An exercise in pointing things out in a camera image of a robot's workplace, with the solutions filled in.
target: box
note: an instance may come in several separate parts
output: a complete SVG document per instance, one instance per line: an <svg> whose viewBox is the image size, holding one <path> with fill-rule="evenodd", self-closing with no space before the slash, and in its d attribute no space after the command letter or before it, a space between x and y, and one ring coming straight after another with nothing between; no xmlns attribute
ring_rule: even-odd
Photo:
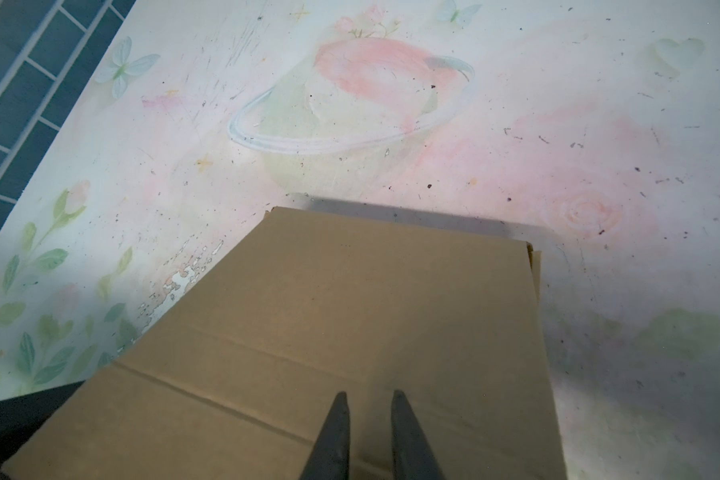
<svg viewBox="0 0 720 480"><path fill-rule="evenodd" d="M391 478L402 389L446 478L566 478L521 241L273 211L3 465L14 480L298 478L336 392Z"/></svg>

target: pink flower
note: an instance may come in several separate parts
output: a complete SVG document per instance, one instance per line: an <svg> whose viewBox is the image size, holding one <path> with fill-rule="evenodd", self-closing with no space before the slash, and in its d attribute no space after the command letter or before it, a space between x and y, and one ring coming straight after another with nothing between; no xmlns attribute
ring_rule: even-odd
<svg viewBox="0 0 720 480"><path fill-rule="evenodd" d="M355 23L350 17L341 17L333 27L336 32L350 33L355 28Z"/></svg>
<svg viewBox="0 0 720 480"><path fill-rule="evenodd" d="M384 10L384 8L379 7L378 4L374 4L365 11L365 14L368 16L368 20L377 24L382 22L384 15L387 14L387 11Z"/></svg>
<svg viewBox="0 0 720 480"><path fill-rule="evenodd" d="M77 290L77 284L67 283L51 298L54 318L57 320L66 318L77 308L79 300L80 292Z"/></svg>
<svg viewBox="0 0 720 480"><path fill-rule="evenodd" d="M90 182L83 180L77 182L72 188L70 188L67 194L67 206L64 208L64 212L67 215L72 215L77 212L83 204L85 204L88 198L88 189L90 188Z"/></svg>

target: tiled floor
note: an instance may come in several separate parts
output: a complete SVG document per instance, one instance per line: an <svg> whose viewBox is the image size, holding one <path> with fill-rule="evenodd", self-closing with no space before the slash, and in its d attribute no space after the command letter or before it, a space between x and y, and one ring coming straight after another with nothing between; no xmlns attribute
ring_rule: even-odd
<svg viewBox="0 0 720 480"><path fill-rule="evenodd" d="M135 0L0 0L0 228Z"/></svg>

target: table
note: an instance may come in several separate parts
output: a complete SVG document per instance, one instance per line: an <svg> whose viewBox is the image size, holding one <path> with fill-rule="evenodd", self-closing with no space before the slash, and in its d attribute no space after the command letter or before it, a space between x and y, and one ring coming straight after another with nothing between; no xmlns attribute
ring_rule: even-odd
<svg viewBox="0 0 720 480"><path fill-rule="evenodd" d="M720 478L720 2L139 0L0 232L0 399L277 205L531 242L570 478Z"/></svg>

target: green heart illustration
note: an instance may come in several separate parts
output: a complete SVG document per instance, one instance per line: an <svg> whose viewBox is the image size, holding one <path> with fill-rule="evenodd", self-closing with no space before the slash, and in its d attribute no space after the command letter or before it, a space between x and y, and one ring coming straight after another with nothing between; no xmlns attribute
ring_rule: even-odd
<svg viewBox="0 0 720 480"><path fill-rule="evenodd" d="M662 38L653 44L658 55L664 63L678 72L687 70L699 59L704 52L704 42L698 38L688 38L683 43L677 43L670 38Z"/></svg>

